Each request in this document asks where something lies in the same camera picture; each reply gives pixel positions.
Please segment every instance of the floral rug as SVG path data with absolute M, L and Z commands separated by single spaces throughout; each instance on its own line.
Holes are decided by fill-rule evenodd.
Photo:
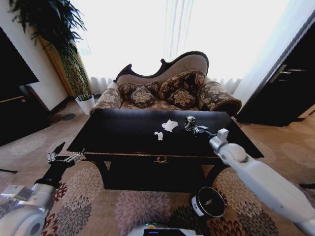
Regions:
M 74 101 L 60 115 L 76 114 L 50 127 L 0 147 L 0 191 L 9 184 L 32 187 L 49 168 L 46 154 L 57 145 L 71 143 L 89 118 Z M 315 183 L 315 116 L 288 127 L 238 124 L 265 155 L 270 165 L 294 184 Z M 205 174 L 210 167 L 203 166 Z M 80 162 L 68 169 L 54 195 L 54 207 L 46 219 L 43 236 L 104 235 L 125 236 L 146 222 L 167 223 L 170 227 L 196 230 L 204 236 L 287 236 L 303 235 L 291 222 L 269 210 L 228 168 L 216 179 L 227 206 L 222 218 L 196 217 L 189 206 L 190 194 L 105 190 L 96 167 Z M 315 196 L 313 190 L 306 190 Z M 0 199 L 0 218 L 21 206 Z

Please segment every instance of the door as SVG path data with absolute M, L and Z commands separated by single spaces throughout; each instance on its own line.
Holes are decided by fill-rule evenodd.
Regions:
M 288 125 L 315 104 L 313 24 L 259 94 L 239 114 L 240 121 Z

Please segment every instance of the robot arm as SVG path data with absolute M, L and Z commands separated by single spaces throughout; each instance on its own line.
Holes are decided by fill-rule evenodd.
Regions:
M 0 234 L 8 236 L 39 236 L 45 225 L 45 217 L 53 207 L 53 195 L 65 170 L 83 158 L 83 154 L 57 156 L 64 143 L 50 153 L 51 164 L 43 178 L 38 179 L 32 189 L 24 186 L 8 186 L 2 196 L 19 200 L 23 208 L 10 212 L 0 220 Z
M 263 162 L 249 156 L 238 144 L 227 143 L 226 129 L 209 143 L 224 164 L 231 166 L 240 180 L 262 202 L 292 221 L 305 234 L 315 235 L 315 209 L 306 196 L 292 183 Z

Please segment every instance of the white curtain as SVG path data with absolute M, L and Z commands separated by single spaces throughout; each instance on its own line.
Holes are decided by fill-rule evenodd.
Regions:
M 289 1 L 73 0 L 88 30 L 77 45 L 96 93 L 130 63 L 151 75 L 187 51 L 204 52 L 208 77 L 233 93 Z

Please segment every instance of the plant pot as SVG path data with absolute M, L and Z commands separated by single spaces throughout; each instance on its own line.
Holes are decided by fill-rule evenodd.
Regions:
M 93 95 L 89 100 L 86 100 L 86 101 L 79 101 L 77 97 L 75 98 L 75 100 L 79 104 L 81 109 L 83 110 L 84 114 L 86 114 L 86 115 L 90 114 L 90 109 L 95 105 Z
M 221 217 L 225 213 L 222 196 L 210 187 L 202 187 L 191 199 L 191 205 L 197 215 L 202 217 Z

